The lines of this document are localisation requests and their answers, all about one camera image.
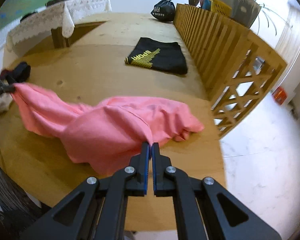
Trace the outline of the cream knit sweater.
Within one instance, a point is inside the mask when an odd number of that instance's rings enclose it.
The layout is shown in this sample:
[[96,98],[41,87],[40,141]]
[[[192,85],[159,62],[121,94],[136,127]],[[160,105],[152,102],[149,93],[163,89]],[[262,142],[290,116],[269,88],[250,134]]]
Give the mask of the cream knit sweater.
[[0,115],[7,112],[10,109],[13,98],[10,93],[4,93],[0,95]]

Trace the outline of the wooden slat fence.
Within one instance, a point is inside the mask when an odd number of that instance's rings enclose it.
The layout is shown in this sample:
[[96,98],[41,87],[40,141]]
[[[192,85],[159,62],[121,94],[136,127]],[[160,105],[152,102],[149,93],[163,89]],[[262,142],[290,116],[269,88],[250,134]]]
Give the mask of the wooden slat fence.
[[250,29],[218,13],[178,4],[173,24],[197,67],[222,138],[264,99],[287,63]]

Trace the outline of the pink t-shirt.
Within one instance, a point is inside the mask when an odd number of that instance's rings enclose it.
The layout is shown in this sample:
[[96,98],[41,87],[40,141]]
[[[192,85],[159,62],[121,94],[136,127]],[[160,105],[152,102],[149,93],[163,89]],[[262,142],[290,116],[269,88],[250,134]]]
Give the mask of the pink t-shirt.
[[185,141],[203,124],[188,105],[165,98],[115,96],[96,106],[67,103],[48,89],[17,83],[12,98],[25,128],[62,142],[74,163],[111,175],[140,153],[143,142]]

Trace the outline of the dark navy garment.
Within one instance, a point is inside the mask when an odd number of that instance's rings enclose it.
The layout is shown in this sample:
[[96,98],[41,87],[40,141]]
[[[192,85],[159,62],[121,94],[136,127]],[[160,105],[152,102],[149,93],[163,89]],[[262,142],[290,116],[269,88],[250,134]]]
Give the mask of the dark navy garment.
[[4,69],[0,74],[0,80],[8,84],[26,82],[30,77],[31,66],[27,62],[19,63],[13,70]]

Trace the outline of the yellow plastic basket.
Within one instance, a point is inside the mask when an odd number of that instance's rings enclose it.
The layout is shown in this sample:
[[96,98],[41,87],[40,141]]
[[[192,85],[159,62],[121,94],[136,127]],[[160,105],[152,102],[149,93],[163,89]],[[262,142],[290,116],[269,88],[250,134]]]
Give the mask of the yellow plastic basket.
[[232,8],[221,0],[209,0],[211,2],[210,10],[225,17],[231,16]]

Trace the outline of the folded black sport shirt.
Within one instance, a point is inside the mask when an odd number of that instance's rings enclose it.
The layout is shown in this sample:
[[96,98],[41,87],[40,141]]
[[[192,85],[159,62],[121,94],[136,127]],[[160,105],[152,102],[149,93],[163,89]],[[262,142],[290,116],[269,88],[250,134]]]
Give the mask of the folded black sport shirt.
[[141,37],[125,64],[175,75],[186,75],[188,67],[178,42],[159,42]]

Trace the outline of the wooden low table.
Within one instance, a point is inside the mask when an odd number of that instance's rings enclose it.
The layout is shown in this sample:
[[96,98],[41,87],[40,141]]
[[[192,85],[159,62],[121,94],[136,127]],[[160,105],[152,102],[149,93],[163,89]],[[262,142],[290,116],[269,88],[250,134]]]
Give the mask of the wooden low table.
[[104,23],[105,21],[76,24],[73,32],[66,35],[62,32],[62,27],[51,29],[53,46],[55,49],[69,48],[73,43],[81,39],[84,35]]

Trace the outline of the potted spider plant grey pot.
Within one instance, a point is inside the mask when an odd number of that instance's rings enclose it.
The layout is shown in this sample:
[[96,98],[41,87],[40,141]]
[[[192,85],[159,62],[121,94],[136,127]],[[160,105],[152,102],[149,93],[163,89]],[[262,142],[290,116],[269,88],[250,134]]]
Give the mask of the potted spider plant grey pot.
[[277,27],[269,13],[276,15],[280,20],[282,20],[285,23],[285,26],[287,26],[289,29],[292,28],[290,23],[287,20],[285,20],[281,15],[279,15],[274,10],[266,7],[264,3],[258,3],[258,0],[232,0],[232,9],[230,14],[231,19],[247,28],[251,28],[255,20],[257,20],[257,34],[260,31],[260,13],[262,13],[265,16],[267,27],[269,28],[270,24],[272,24],[272,26],[274,27],[275,36],[277,35]]

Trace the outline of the black sports drawstring bag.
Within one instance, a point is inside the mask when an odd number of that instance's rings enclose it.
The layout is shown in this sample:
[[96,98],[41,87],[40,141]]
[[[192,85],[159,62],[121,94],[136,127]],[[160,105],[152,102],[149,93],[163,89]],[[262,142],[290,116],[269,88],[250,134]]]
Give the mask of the black sports drawstring bag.
[[161,0],[154,5],[151,15],[160,22],[173,22],[175,5],[171,0]]

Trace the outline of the red box on floor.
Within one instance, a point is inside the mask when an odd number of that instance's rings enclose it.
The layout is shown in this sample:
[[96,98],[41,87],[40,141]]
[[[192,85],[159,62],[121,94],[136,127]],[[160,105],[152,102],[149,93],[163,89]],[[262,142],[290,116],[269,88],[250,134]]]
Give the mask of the red box on floor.
[[278,105],[282,105],[287,99],[287,93],[283,87],[279,86],[272,93],[273,99]]

